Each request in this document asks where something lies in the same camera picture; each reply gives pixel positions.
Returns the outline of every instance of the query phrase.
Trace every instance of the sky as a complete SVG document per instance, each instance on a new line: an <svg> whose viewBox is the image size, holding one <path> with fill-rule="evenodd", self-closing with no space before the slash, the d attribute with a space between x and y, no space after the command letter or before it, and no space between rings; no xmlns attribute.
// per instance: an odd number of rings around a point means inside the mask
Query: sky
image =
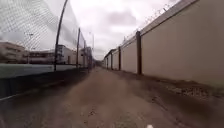
<svg viewBox="0 0 224 128"><path fill-rule="evenodd" d="M59 17L65 0L0 0L0 40L14 42L27 50L54 49ZM102 60L106 53L130 37L155 12L179 0L69 0L60 31L59 44L76 50L78 28Z"/></svg>
<svg viewBox="0 0 224 128"><path fill-rule="evenodd" d="M133 35L157 10L178 1L71 0L70 4L89 46L92 46L94 35L94 57L101 60L110 49L119 46L124 37Z"/></svg>

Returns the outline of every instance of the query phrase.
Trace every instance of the chain-link fence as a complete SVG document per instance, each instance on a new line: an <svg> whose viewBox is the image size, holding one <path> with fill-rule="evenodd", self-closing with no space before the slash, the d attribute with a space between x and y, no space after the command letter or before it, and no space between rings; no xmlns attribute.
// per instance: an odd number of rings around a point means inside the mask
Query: chain-link fence
<svg viewBox="0 0 224 128"><path fill-rule="evenodd" d="M0 0L0 78L87 67L70 0Z"/></svg>

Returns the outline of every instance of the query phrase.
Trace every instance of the white wall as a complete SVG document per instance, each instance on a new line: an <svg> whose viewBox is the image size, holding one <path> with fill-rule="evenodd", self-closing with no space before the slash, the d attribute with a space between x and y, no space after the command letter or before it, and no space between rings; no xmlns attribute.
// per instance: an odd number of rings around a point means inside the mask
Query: white wall
<svg viewBox="0 0 224 128"><path fill-rule="evenodd" d="M223 5L223 0L199 0L142 36L143 73L223 85ZM122 53L122 68L130 70L132 57Z"/></svg>
<svg viewBox="0 0 224 128"><path fill-rule="evenodd" d="M105 58L104 61L105 61L105 68L107 68L107 58Z"/></svg>
<svg viewBox="0 0 224 128"><path fill-rule="evenodd" d="M108 58L108 68L111 69L111 54L109 54L107 58Z"/></svg>
<svg viewBox="0 0 224 128"><path fill-rule="evenodd" d="M62 47L63 58L62 61L66 64L76 64L76 52L63 46Z"/></svg>
<svg viewBox="0 0 224 128"><path fill-rule="evenodd" d="M121 70L137 73L137 41L121 48Z"/></svg>
<svg viewBox="0 0 224 128"><path fill-rule="evenodd" d="M106 67L106 60L105 59L103 60L102 67L104 67L104 68Z"/></svg>
<svg viewBox="0 0 224 128"><path fill-rule="evenodd" d="M119 55L118 50L113 52L113 69L119 69Z"/></svg>

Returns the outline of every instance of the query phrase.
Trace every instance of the asphalt path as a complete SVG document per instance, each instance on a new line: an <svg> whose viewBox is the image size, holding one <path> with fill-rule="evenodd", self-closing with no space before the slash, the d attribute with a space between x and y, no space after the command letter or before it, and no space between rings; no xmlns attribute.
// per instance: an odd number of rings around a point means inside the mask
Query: asphalt path
<svg viewBox="0 0 224 128"><path fill-rule="evenodd" d="M156 88L161 84L96 68L71 83L1 101L0 127L223 128L221 102Z"/></svg>

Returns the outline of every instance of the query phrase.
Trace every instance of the fence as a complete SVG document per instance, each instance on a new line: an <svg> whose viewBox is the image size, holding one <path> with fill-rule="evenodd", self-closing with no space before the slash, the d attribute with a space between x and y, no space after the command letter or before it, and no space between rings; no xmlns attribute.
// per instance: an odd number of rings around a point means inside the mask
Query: fence
<svg viewBox="0 0 224 128"><path fill-rule="evenodd" d="M223 86L222 10L222 0L182 0L118 48L120 70Z"/></svg>
<svg viewBox="0 0 224 128"><path fill-rule="evenodd" d="M0 78L87 67L70 0L0 0Z"/></svg>

